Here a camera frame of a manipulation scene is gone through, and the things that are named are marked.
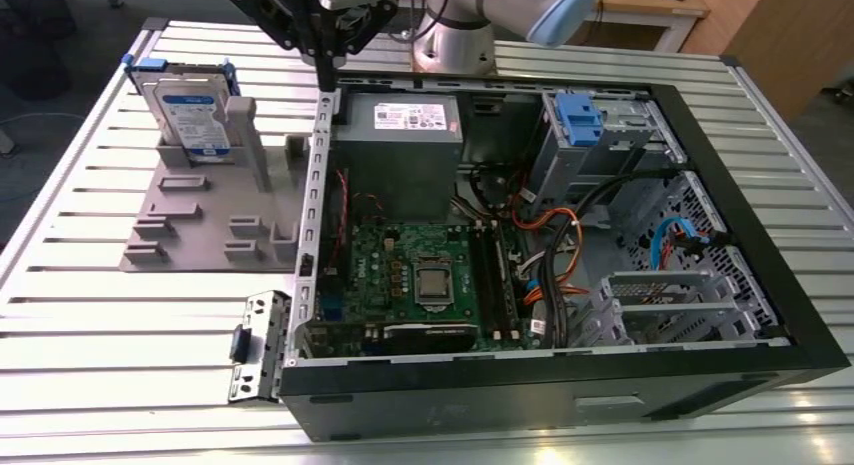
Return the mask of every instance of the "wooden cabinet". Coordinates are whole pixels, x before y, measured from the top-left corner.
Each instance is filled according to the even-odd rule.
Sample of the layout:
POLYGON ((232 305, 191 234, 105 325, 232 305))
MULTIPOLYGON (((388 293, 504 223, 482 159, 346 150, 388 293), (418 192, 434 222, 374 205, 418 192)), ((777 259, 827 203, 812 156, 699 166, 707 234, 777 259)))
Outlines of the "wooden cabinet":
POLYGON ((681 52, 732 55, 784 119, 854 58, 854 0, 703 0, 681 52))

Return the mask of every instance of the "hard drive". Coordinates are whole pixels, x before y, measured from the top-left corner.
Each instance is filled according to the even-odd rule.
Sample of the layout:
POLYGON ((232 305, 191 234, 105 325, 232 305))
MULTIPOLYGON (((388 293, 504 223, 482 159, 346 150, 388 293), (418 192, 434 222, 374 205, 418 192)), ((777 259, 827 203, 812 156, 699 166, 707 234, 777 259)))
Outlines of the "hard drive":
POLYGON ((233 65, 183 65, 146 58, 127 65, 126 72, 163 144, 183 147, 191 162, 232 162, 234 137, 225 123, 225 104, 240 94, 233 65))

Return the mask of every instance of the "robot end effector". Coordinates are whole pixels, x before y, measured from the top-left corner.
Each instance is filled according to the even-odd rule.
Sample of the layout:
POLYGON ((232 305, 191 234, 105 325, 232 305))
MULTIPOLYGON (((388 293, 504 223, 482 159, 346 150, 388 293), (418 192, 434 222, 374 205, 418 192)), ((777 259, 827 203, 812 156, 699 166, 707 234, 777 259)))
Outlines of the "robot end effector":
MULTIPOLYGON (((426 0, 413 42, 428 72, 482 74, 493 68, 490 23, 528 41, 562 44, 596 0, 426 0)), ((397 0, 230 0, 285 50, 298 49, 321 91, 333 91, 334 69, 357 54, 397 13, 397 0)))
POLYGON ((361 51, 397 13, 397 0, 230 0, 285 50, 314 67, 317 87, 334 90, 334 69, 361 51))

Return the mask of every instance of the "open computer tower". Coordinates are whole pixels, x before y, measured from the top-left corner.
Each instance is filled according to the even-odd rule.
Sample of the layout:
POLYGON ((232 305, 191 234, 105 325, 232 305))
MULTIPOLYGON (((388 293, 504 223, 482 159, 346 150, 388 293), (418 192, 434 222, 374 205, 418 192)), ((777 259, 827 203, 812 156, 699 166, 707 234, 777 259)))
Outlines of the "open computer tower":
POLYGON ((312 440, 693 417, 848 365, 673 87, 346 72, 309 144, 230 398, 312 440))

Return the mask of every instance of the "slotted metal table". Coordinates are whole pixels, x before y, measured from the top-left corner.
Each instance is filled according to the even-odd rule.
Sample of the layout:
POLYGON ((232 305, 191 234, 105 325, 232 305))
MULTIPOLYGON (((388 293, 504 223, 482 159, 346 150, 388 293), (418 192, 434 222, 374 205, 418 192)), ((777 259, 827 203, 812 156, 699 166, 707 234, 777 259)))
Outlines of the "slotted metal table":
MULTIPOLYGON (((130 53, 237 67, 268 147, 308 134, 314 77, 257 28, 150 20, 130 53)), ((677 87, 844 351, 854 214, 737 67, 715 57, 500 43, 501 75, 677 87)), ((349 68, 408 70, 377 39, 349 68)), ((836 463, 854 457, 854 369, 695 420, 312 444, 278 409, 225 405, 230 331, 276 274, 123 274, 158 132, 119 69, 0 256, 0 458, 163 455, 298 463, 836 463)))

